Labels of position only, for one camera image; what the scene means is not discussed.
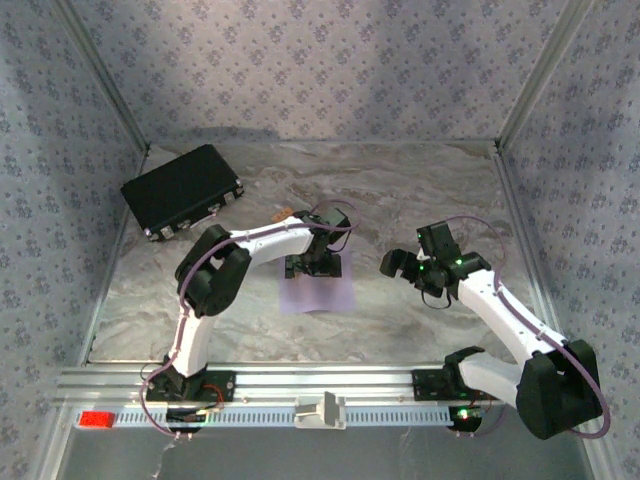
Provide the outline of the aluminium frame post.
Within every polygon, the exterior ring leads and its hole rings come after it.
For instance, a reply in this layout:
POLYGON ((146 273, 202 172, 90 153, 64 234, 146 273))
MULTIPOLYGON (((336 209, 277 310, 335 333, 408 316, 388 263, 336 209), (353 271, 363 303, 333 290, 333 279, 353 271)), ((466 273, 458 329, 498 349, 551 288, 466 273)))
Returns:
POLYGON ((498 153, 502 154, 516 139, 595 3, 596 0, 566 0, 496 137, 495 146, 498 153))
POLYGON ((97 46, 70 0, 48 0, 62 27, 70 37, 81 59, 88 66, 89 72, 107 104, 124 129, 126 136, 138 151, 146 154, 149 142, 145 139, 132 111, 120 93, 114 77, 100 55, 97 46))

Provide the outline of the white plastic bracket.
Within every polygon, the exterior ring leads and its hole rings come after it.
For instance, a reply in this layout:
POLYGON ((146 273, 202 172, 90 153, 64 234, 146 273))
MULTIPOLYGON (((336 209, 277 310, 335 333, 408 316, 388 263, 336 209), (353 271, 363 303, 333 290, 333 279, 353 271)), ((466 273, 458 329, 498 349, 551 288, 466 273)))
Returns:
POLYGON ((320 396, 303 396, 294 402, 294 427, 312 430, 345 430, 344 397, 325 391, 320 396))

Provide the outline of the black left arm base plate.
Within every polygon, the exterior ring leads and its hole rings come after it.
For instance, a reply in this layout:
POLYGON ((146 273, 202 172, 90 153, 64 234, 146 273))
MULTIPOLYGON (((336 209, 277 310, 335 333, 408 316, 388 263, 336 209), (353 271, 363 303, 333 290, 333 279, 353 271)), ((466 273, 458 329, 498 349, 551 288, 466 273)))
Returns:
POLYGON ((154 376, 145 393, 151 402, 218 403, 233 400, 236 373, 202 369, 185 377, 173 367, 154 376))

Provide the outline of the aluminium frame side rail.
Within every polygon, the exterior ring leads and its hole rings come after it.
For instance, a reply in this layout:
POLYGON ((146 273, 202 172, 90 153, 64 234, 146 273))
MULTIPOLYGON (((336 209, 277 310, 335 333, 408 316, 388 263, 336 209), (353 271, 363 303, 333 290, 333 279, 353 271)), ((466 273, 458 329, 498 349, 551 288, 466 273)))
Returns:
POLYGON ((526 272, 534 312, 546 325, 563 333, 564 330, 559 322, 546 271, 537 255, 537 238, 528 223, 526 205, 519 197, 515 176, 510 169, 509 162, 505 160, 497 144, 493 145, 492 158, 526 272))
POLYGON ((118 224, 118 230, 114 238, 114 243, 109 253, 108 261, 105 267, 105 273, 102 277, 102 281, 98 290, 97 297, 90 310, 88 317, 88 324, 85 332, 84 339, 82 341, 79 355, 77 357, 75 366, 84 367, 89 363, 89 356, 92 350, 92 345, 95 339, 95 333, 97 325, 99 323, 101 310, 106 300, 111 281, 115 272, 115 268, 118 263, 121 247, 127 230, 127 224, 130 217, 130 207, 127 203, 124 203, 122 215, 118 224))

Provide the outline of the black briefcase with metal latches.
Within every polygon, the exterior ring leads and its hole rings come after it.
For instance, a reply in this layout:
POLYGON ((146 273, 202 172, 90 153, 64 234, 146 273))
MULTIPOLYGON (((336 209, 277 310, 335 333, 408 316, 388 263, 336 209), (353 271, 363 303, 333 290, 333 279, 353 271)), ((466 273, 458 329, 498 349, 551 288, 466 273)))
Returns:
POLYGON ((244 185, 205 144, 126 182, 121 193, 146 239, 163 242, 239 199, 244 185))

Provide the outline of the light purple paper sheet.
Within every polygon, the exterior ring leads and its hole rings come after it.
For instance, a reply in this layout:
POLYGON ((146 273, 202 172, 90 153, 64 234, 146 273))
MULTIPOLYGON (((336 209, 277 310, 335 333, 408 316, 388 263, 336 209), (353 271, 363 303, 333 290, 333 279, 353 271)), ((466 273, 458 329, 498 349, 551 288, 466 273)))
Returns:
POLYGON ((279 309, 282 314, 347 312, 356 307, 349 252, 340 253, 342 276, 285 278, 285 260, 279 262, 279 309))

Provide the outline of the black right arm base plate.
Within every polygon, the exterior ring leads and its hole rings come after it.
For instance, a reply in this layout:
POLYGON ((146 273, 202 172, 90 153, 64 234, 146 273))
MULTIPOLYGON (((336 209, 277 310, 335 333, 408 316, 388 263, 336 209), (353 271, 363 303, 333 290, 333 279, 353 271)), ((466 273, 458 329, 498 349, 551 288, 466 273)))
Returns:
POLYGON ((488 393, 466 386, 456 373, 447 368, 411 371, 416 401, 494 400, 488 393))

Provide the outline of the chunky red toy brick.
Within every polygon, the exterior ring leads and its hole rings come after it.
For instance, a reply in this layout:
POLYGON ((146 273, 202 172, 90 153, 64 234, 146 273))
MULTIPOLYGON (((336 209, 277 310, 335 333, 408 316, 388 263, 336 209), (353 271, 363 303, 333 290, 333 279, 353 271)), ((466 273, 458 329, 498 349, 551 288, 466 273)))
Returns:
POLYGON ((89 429, 111 429, 115 420, 114 412, 86 410, 81 413, 78 426, 89 429))

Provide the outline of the aluminium mounting rail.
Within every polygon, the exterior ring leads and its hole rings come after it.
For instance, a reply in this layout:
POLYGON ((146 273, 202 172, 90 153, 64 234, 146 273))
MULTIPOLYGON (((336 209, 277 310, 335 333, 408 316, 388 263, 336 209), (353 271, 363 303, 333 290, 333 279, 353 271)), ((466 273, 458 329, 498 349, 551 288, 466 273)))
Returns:
MULTIPOLYGON (((231 371, 233 405, 291 406, 298 399, 342 397, 348 406, 411 405, 411 372, 438 364, 244 363, 211 364, 209 370, 231 371)), ((62 405, 133 405, 139 402, 142 379, 155 369, 144 363, 92 363, 65 368, 53 399, 62 405)))

